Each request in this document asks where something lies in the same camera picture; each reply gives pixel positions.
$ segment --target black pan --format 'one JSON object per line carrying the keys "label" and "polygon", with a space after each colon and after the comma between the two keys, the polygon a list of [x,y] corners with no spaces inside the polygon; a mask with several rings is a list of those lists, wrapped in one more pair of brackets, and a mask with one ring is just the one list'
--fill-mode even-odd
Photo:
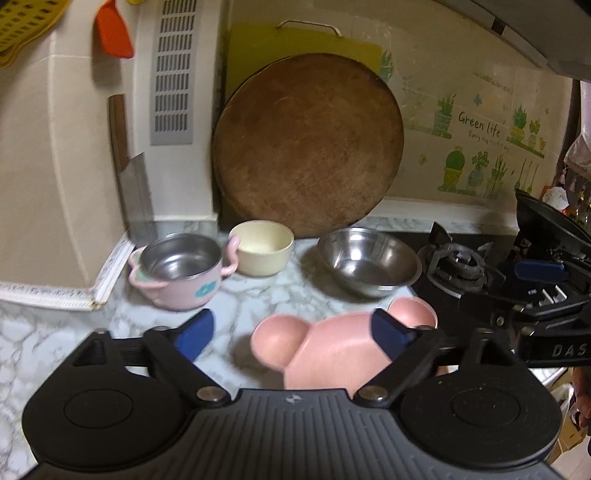
{"label": "black pan", "polygon": [[515,196],[517,224],[529,241],[577,256],[591,255],[591,236],[576,222],[523,190],[516,190]]}

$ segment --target pink bowl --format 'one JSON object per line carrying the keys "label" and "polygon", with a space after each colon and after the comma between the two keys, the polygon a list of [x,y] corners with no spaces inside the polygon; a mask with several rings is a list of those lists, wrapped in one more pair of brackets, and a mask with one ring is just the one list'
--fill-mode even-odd
{"label": "pink bowl", "polygon": [[[401,323],[437,326],[421,299],[399,297],[388,313]],[[372,312],[335,315],[317,323],[275,314],[252,332],[251,349],[260,363],[283,372],[287,390],[345,388],[354,393],[391,362],[371,336]]]}

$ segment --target pink pot handle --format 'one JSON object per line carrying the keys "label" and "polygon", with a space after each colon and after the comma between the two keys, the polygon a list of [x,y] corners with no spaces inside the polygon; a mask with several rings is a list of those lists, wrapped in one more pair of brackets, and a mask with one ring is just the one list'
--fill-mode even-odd
{"label": "pink pot handle", "polygon": [[238,250],[239,245],[240,237],[232,235],[226,245],[226,257],[230,261],[230,264],[227,267],[222,267],[222,277],[232,275],[238,268],[238,255],[236,254],[236,251]]}
{"label": "pink pot handle", "polygon": [[138,248],[131,252],[131,255],[127,260],[127,263],[131,265],[129,283],[140,290],[156,290],[164,288],[168,285],[168,282],[155,280],[141,271],[141,267],[139,266],[139,256],[142,254],[142,251],[144,251],[144,248],[145,247]]}

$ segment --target yellow basket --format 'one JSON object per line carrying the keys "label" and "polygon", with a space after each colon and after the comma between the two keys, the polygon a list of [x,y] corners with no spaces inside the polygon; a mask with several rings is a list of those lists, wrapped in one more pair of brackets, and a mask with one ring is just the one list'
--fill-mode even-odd
{"label": "yellow basket", "polygon": [[19,50],[50,29],[70,0],[9,0],[0,8],[0,67],[8,67]]}

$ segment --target yellow cutting board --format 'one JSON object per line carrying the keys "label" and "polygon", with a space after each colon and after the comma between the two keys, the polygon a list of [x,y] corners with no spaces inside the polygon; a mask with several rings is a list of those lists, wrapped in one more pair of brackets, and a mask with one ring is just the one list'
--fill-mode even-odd
{"label": "yellow cutting board", "polygon": [[302,53],[334,53],[360,61],[379,75],[382,48],[334,32],[269,24],[235,24],[230,30],[226,100],[253,73],[270,63]]}

